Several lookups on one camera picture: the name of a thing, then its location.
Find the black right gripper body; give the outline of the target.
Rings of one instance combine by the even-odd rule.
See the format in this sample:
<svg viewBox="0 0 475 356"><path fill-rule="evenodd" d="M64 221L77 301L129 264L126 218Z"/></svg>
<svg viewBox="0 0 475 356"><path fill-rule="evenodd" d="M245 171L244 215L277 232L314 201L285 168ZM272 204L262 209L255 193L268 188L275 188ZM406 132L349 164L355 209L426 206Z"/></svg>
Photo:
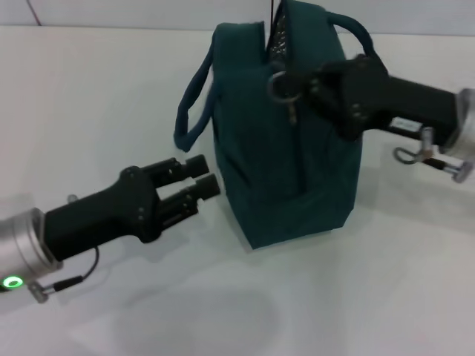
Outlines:
<svg viewBox="0 0 475 356"><path fill-rule="evenodd" d="M447 142L457 131L454 93L391 76L375 59L360 56L343 63L338 99L338 127L348 139L368 130L415 139L416 134L391 125L396 117L434 129L435 143Z"/></svg>

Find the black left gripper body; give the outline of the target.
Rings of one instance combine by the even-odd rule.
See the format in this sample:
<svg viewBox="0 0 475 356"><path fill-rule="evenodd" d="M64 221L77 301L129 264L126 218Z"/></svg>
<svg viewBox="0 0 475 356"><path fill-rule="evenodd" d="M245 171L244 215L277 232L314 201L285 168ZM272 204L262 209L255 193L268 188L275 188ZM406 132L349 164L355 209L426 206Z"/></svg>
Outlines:
<svg viewBox="0 0 475 356"><path fill-rule="evenodd" d="M47 212L46 246L63 261L119 237L153 242L160 236L158 203L149 176L138 167L126 168L105 190Z"/></svg>

